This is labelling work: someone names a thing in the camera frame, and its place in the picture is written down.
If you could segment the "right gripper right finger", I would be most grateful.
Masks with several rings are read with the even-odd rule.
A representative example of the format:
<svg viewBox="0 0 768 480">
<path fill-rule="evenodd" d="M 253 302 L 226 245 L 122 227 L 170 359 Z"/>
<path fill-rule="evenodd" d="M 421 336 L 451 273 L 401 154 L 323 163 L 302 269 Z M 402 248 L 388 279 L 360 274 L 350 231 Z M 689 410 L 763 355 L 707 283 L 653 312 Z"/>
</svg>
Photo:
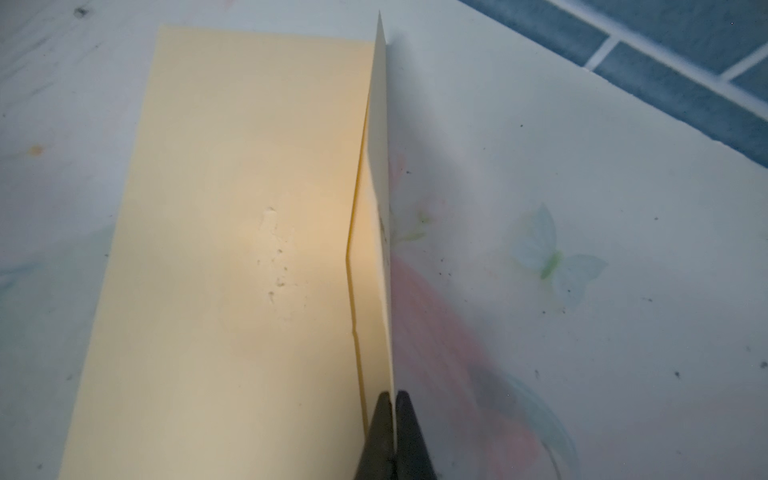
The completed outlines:
<svg viewBox="0 0 768 480">
<path fill-rule="evenodd" d="M 395 478 L 437 480 L 410 395 L 400 390 L 395 400 Z"/>
</svg>

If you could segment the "yellow envelope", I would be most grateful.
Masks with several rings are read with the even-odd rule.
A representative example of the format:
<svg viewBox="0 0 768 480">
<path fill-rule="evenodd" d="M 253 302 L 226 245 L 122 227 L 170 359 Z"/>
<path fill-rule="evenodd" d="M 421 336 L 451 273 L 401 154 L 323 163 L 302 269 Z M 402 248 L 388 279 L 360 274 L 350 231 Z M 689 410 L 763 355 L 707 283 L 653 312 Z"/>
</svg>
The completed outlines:
<svg viewBox="0 0 768 480">
<path fill-rule="evenodd" d="M 350 479 L 391 389 L 386 40 L 165 27 L 63 479 Z"/>
</svg>

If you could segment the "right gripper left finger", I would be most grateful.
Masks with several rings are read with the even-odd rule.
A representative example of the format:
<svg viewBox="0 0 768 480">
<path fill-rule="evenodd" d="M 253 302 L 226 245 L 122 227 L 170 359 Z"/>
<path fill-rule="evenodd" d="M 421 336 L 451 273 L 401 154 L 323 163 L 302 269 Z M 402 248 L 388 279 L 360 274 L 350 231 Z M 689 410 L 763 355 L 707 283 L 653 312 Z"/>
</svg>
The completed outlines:
<svg viewBox="0 0 768 480">
<path fill-rule="evenodd" d="M 388 392 L 382 392 L 377 399 L 354 480 L 395 478 L 394 428 L 391 397 Z"/>
</svg>

